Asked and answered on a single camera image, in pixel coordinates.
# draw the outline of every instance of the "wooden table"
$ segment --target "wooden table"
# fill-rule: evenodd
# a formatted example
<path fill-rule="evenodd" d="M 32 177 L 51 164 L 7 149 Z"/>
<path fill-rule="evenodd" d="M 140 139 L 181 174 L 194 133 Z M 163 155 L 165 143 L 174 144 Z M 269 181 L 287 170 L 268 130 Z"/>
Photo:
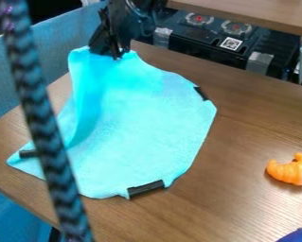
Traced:
<path fill-rule="evenodd" d="M 302 227 L 302 187 L 271 180 L 267 161 L 302 151 L 302 86 L 142 43 L 140 56 L 202 86 L 218 116 L 194 165 L 172 187 L 133 200 L 84 202 L 99 241 L 275 241 Z M 57 110 L 66 75 L 50 86 Z M 44 182 L 8 167 L 28 141 L 20 109 L 0 119 L 0 191 L 58 226 Z"/>
<path fill-rule="evenodd" d="M 169 7 L 302 35 L 302 0 L 169 0 Z"/>

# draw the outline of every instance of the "orange toy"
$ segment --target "orange toy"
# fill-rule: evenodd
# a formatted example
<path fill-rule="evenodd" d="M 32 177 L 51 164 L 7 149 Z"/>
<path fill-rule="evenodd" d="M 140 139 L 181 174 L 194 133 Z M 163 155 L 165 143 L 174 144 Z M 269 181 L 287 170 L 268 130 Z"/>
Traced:
<path fill-rule="evenodd" d="M 279 181 L 302 185 L 302 153 L 295 153 L 294 160 L 288 164 L 278 164 L 276 160 L 270 160 L 266 171 Z"/>

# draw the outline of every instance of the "light blue towel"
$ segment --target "light blue towel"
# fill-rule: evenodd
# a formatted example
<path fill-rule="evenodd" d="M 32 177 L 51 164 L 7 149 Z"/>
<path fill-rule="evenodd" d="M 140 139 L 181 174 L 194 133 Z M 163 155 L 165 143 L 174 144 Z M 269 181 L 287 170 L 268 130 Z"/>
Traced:
<path fill-rule="evenodd" d="M 183 175 L 202 146 L 216 114 L 195 85 L 143 62 L 135 52 L 122 60 L 71 52 L 73 94 L 58 119 L 80 192 L 105 199 Z M 21 149 L 33 149 L 29 143 Z M 43 179 L 37 159 L 8 164 Z"/>

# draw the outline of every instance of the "braided cable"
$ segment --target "braided cable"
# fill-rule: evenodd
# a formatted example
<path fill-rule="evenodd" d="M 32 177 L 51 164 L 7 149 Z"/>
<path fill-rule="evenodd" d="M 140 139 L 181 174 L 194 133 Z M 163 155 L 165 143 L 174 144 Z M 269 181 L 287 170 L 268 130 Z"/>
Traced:
<path fill-rule="evenodd" d="M 44 84 L 25 0 L 0 0 L 1 27 L 27 124 L 67 241 L 93 241 Z"/>

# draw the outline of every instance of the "white label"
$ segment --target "white label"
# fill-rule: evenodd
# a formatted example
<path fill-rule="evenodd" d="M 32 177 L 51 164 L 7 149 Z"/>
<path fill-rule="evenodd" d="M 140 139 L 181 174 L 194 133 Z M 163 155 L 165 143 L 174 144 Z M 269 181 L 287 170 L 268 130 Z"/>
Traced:
<path fill-rule="evenodd" d="M 230 49 L 236 51 L 240 45 L 242 44 L 242 41 L 227 37 L 221 44 L 221 48 Z"/>

